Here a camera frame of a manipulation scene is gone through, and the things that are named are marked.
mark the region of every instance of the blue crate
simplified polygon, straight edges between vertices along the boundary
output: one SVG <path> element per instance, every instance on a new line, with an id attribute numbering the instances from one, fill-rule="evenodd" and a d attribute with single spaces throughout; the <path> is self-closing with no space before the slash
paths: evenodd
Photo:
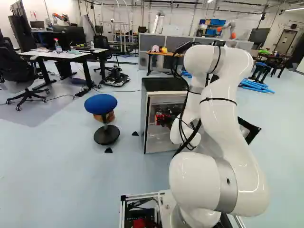
<path id="1" fill-rule="evenodd" d="M 218 20 L 218 25 L 221 25 L 221 26 L 223 26 L 223 25 L 225 25 L 225 23 L 226 23 L 226 20 Z"/>
<path id="2" fill-rule="evenodd" d="M 210 24 L 211 25 L 218 25 L 219 24 L 219 19 L 211 19 Z"/>
<path id="3" fill-rule="evenodd" d="M 202 24 L 206 23 L 206 20 L 205 19 L 200 19 L 199 22 L 200 22 L 199 24 L 202 25 Z"/>
<path id="4" fill-rule="evenodd" d="M 207 29 L 206 35 L 216 35 L 217 31 L 215 29 Z"/>

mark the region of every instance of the wooden table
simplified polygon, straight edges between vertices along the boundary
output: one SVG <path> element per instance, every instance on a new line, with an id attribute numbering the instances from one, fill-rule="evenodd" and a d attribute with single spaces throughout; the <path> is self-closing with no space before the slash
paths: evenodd
<path id="1" fill-rule="evenodd" d="M 148 72 L 147 72 L 147 76 L 149 76 L 149 74 L 151 73 L 151 56 L 169 56 L 169 57 L 173 57 L 173 52 L 167 52 L 167 53 L 162 53 L 162 52 L 152 52 L 152 51 L 147 51 L 147 54 L 149 55 L 148 58 Z M 183 57 L 183 54 L 176 54 L 174 57 L 179 58 L 179 57 Z"/>

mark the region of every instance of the stool base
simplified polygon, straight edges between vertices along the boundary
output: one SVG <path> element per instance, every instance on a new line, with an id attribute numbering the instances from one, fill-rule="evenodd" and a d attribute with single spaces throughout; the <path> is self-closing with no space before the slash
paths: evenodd
<path id="1" fill-rule="evenodd" d="M 94 140 L 100 145 L 109 145 L 114 143 L 119 137 L 119 129 L 114 125 L 108 125 L 107 129 L 105 127 L 99 128 L 94 134 Z"/>

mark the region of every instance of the blue stool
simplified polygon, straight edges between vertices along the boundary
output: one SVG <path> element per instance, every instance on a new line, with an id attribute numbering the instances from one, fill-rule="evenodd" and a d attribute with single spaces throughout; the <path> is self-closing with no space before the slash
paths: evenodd
<path id="1" fill-rule="evenodd" d="M 85 101 L 85 109 L 94 115 L 101 115 L 105 124 L 94 134 L 94 140 L 100 145 L 109 145 L 114 143 L 119 137 L 119 129 L 114 125 L 108 125 L 108 114 L 117 106 L 115 97 L 109 94 L 97 94 Z"/>

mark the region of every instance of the blue foam tube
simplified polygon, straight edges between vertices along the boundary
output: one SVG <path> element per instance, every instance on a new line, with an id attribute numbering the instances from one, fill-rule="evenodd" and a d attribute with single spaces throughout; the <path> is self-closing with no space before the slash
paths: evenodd
<path id="1" fill-rule="evenodd" d="M 255 89 L 263 89 L 263 90 L 266 90 L 268 92 L 271 92 L 271 93 L 275 94 L 275 92 L 273 90 L 270 90 L 267 87 L 263 87 L 263 86 L 259 85 L 259 83 L 253 84 L 253 83 L 248 83 L 247 81 L 242 81 L 242 84 L 246 85 L 246 86 L 250 86 L 250 87 L 255 88 Z"/>
<path id="2" fill-rule="evenodd" d="M 242 84 L 245 85 L 245 86 L 249 86 L 249 87 L 255 88 L 255 89 L 262 89 L 261 86 L 253 85 L 253 84 L 248 83 L 248 82 L 242 82 Z"/>
<path id="3" fill-rule="evenodd" d="M 243 81 L 244 81 L 244 80 L 245 80 L 246 82 L 249 82 L 249 83 L 252 83 L 252 84 L 255 84 L 255 85 L 259 85 L 259 86 L 268 88 L 268 85 L 266 85 L 266 84 L 262 84 L 262 83 L 258 83 L 258 82 L 253 82 L 253 81 L 250 81 L 250 80 L 248 80 L 248 79 L 243 79 Z"/>
<path id="4" fill-rule="evenodd" d="M 257 91 L 257 92 L 261 92 L 261 93 L 267 93 L 267 91 L 264 90 L 264 89 L 255 89 L 255 88 L 251 88 L 251 87 L 247 87 L 247 86 L 242 86 L 242 88 Z"/>

